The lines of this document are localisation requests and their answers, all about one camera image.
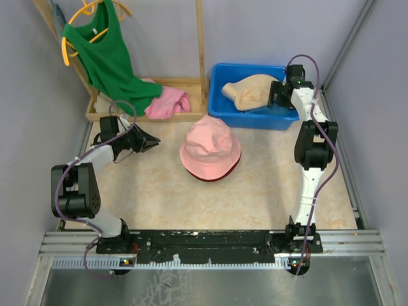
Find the blue bucket hat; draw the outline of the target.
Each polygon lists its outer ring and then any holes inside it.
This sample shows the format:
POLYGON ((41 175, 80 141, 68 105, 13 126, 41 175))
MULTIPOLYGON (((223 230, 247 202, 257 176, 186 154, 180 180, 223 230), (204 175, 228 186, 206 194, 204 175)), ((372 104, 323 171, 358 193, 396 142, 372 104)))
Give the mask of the blue bucket hat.
POLYGON ((246 110, 245 113, 255 115, 279 116, 279 117, 297 117, 298 113, 294 109, 288 109, 279 105, 267 105, 251 110, 246 110))

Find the beige bucket hat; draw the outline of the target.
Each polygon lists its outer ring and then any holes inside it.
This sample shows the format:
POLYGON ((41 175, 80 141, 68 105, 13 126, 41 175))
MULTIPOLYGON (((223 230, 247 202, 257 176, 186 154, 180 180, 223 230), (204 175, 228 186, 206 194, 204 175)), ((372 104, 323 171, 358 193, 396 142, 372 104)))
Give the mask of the beige bucket hat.
POLYGON ((235 83, 226 83, 221 92, 238 111, 244 112, 268 104, 272 82, 278 80, 270 75, 255 74, 235 83))

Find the blue plastic bin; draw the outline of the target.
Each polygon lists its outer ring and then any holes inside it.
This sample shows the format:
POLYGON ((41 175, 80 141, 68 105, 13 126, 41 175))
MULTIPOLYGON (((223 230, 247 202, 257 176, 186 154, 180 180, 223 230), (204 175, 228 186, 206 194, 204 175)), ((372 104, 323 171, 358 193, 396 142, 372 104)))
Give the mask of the blue plastic bin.
POLYGON ((266 74, 282 81, 284 67, 255 64, 219 63, 212 68, 208 96, 208 114, 219 118, 232 128, 270 129, 285 131, 299 120, 295 110, 273 107, 270 115, 238 111, 233 102, 222 94, 228 82, 235 83, 255 74, 266 74))

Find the pink bucket hat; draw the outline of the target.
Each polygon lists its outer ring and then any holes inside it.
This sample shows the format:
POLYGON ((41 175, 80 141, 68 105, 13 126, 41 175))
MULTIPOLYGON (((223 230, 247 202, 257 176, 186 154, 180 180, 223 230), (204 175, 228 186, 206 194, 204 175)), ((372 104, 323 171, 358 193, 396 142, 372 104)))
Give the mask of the pink bucket hat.
POLYGON ((203 179, 223 176, 242 156, 236 134, 209 115, 194 123, 179 150, 183 167, 203 179))

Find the wooden clothes rack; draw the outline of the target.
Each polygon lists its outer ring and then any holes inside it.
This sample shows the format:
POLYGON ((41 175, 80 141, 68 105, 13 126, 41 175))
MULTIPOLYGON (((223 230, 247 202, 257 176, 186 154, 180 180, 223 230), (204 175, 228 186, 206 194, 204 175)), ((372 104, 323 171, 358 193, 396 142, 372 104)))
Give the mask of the wooden clothes rack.
MULTIPOLYGON (((131 16, 132 13, 123 3, 119 1, 120 4, 117 4, 117 13, 119 20, 122 21, 125 19, 125 16, 131 16)), ((51 30, 54 37, 57 39, 57 42, 60 44, 59 37, 57 35, 57 29, 59 25, 55 25, 54 19, 54 9, 51 5, 51 1, 33 1, 36 9, 40 13, 43 20, 46 22, 48 28, 51 30)), ((138 121, 140 122, 193 122, 200 119, 203 115, 207 113, 208 106, 208 86, 209 79, 205 73, 205 53, 204 53, 204 35, 203 35, 203 11, 202 11, 202 1, 195 1, 195 10, 196 10, 196 27, 197 27, 197 39, 198 39, 198 62, 200 65, 200 77, 180 77, 180 78, 158 78, 151 77, 155 82, 170 86, 176 89, 182 89, 187 92, 189 102, 190 102, 190 112, 176 113, 170 119, 165 120, 155 120, 149 119, 146 115, 139 117, 138 121)), ((91 123, 99 122, 100 117, 109 115, 108 113, 98 113, 94 109, 94 104, 97 101, 99 95, 98 90, 90 86, 87 82, 85 71, 82 68, 82 65, 78 60, 71 57, 71 66, 75 69, 79 79, 83 83, 87 92, 90 94, 90 100, 88 102, 87 110, 85 117, 91 123)))

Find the dark red bucket hat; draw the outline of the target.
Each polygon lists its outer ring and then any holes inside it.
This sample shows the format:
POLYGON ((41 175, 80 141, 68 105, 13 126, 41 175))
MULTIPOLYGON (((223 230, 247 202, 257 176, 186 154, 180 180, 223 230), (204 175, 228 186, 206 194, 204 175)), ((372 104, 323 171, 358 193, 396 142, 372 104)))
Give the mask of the dark red bucket hat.
POLYGON ((217 182, 217 181, 220 181, 220 180, 225 179, 226 177, 228 177, 235 170, 235 168, 239 165, 239 163, 240 163, 240 159, 223 176, 218 177, 218 178, 213 178, 213 179, 200 178, 200 177, 194 175, 193 173, 189 172, 188 170, 186 170, 186 171, 188 172, 188 174, 190 174, 192 177, 194 177, 195 179, 197 179, 199 181, 212 183, 212 182, 217 182))

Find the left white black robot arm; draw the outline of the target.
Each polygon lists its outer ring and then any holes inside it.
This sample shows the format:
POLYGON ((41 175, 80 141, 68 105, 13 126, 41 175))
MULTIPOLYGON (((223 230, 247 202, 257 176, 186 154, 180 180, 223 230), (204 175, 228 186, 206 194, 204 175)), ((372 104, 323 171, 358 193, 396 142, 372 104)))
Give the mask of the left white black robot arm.
POLYGON ((92 228, 98 234, 93 242, 97 253, 127 253, 135 248, 135 240, 126 222, 102 207, 96 176, 121 152, 144 153, 161 141, 124 117, 102 117, 99 128, 87 152, 51 169, 52 213, 92 228))

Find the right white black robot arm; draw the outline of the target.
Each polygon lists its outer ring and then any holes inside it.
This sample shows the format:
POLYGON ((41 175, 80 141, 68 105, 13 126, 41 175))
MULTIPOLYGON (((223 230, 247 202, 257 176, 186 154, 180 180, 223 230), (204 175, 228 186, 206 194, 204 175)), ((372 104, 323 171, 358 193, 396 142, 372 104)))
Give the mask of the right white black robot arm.
POLYGON ((289 64, 284 81, 274 81, 270 101, 296 110, 302 124, 296 139, 294 159, 302 168, 302 187, 297 211, 289 218, 285 233, 273 235, 269 248, 275 252, 301 252, 316 241, 314 209, 320 182, 327 166, 337 156, 338 124, 326 118, 317 102, 312 82, 305 79, 301 64, 289 64))

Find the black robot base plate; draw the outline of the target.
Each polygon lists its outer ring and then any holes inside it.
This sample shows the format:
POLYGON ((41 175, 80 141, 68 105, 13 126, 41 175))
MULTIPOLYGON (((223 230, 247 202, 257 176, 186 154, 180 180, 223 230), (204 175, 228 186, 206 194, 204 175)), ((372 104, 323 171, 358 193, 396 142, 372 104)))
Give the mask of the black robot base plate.
POLYGON ((278 254, 290 254, 289 271, 301 273, 309 269, 311 254, 320 254, 323 245, 313 231, 306 242, 288 231, 270 230, 124 230, 112 238, 100 238, 97 254, 129 254, 123 267, 137 264, 169 264, 200 266, 242 266, 274 264, 278 254))

